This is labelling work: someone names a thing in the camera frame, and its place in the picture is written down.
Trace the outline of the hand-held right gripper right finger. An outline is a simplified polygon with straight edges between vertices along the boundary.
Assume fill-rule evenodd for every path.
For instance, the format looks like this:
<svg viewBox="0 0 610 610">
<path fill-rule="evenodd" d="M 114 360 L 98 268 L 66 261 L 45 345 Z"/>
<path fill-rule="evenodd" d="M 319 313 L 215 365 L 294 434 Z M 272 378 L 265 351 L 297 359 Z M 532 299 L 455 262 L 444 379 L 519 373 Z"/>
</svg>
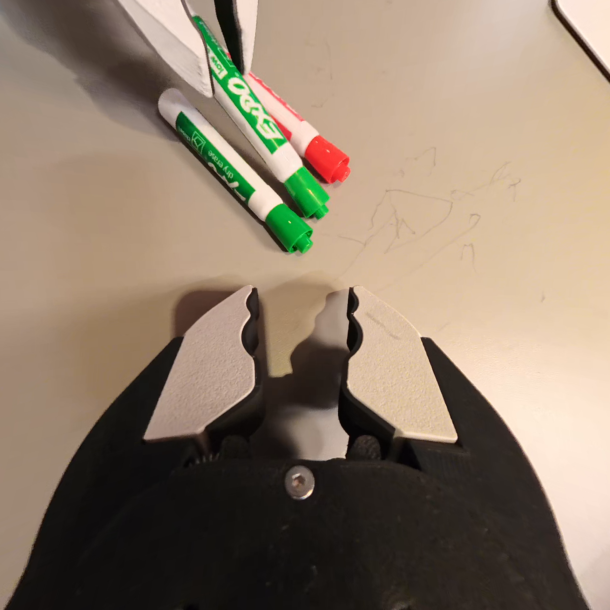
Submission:
<svg viewBox="0 0 610 610">
<path fill-rule="evenodd" d="M 347 319 L 339 421 L 348 446 L 362 436 L 382 454 L 409 440 L 454 445 L 458 433 L 420 332 L 363 286 L 349 289 Z"/>
</svg>

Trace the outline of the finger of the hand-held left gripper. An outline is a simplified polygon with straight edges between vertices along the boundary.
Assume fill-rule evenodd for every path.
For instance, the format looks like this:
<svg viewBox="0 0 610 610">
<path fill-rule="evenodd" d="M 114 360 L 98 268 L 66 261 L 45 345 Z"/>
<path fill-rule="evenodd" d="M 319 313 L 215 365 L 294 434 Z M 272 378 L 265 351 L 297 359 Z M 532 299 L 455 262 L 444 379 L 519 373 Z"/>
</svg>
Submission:
<svg viewBox="0 0 610 610">
<path fill-rule="evenodd" d="M 118 1 L 169 68 L 201 95 L 214 96 L 207 48 L 182 1 Z"/>
<path fill-rule="evenodd" d="M 251 70 L 258 1 L 214 1 L 218 24 L 233 64 L 242 75 Z"/>
</svg>

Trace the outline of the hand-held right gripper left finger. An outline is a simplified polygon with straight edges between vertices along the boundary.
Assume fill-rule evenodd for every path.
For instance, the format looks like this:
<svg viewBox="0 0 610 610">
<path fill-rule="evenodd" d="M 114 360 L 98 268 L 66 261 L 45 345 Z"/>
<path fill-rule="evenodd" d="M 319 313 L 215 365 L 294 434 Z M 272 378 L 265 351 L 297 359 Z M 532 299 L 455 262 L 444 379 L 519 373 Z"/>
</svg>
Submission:
<svg viewBox="0 0 610 610">
<path fill-rule="evenodd" d="M 179 300 L 174 333 L 180 345 L 145 442 L 187 439 L 220 448 L 229 437 L 249 441 L 263 421 L 259 315 L 254 286 L 194 290 Z"/>
</svg>

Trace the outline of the green dry erase marker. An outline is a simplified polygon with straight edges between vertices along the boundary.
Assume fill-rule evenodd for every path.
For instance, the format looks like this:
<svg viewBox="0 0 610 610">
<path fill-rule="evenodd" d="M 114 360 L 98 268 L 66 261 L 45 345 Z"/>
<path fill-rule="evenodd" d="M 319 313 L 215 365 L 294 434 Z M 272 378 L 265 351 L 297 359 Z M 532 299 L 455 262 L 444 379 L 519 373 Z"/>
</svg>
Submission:
<svg viewBox="0 0 610 610">
<path fill-rule="evenodd" d="M 192 17 L 206 44 L 213 95 L 306 218 L 328 213 L 329 195 L 280 130 L 204 20 Z"/>
<path fill-rule="evenodd" d="M 248 165 L 176 88 L 159 97 L 158 110 L 226 190 L 263 222 L 289 253 L 306 253 L 312 228 Z"/>
</svg>

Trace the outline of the red dry erase marker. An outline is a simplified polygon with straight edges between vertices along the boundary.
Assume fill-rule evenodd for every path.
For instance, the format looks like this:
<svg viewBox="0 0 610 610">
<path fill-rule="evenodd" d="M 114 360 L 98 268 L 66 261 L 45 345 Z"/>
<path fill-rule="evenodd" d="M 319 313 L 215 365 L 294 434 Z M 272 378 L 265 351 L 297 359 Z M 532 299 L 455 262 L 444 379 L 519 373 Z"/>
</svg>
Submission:
<svg viewBox="0 0 610 610">
<path fill-rule="evenodd" d="M 326 183 L 345 182 L 351 172 L 349 156 L 320 135 L 263 80 L 250 72 L 246 81 L 298 155 L 306 159 Z"/>
</svg>

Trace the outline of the white stand base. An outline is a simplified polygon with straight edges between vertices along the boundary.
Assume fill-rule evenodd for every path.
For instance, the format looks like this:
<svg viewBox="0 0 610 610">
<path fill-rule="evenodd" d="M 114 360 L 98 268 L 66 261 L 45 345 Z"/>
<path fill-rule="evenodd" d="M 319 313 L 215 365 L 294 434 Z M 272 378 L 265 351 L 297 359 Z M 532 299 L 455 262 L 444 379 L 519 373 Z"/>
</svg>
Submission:
<svg viewBox="0 0 610 610">
<path fill-rule="evenodd" d="M 553 11 L 609 79 L 609 1 L 552 1 Z"/>
</svg>

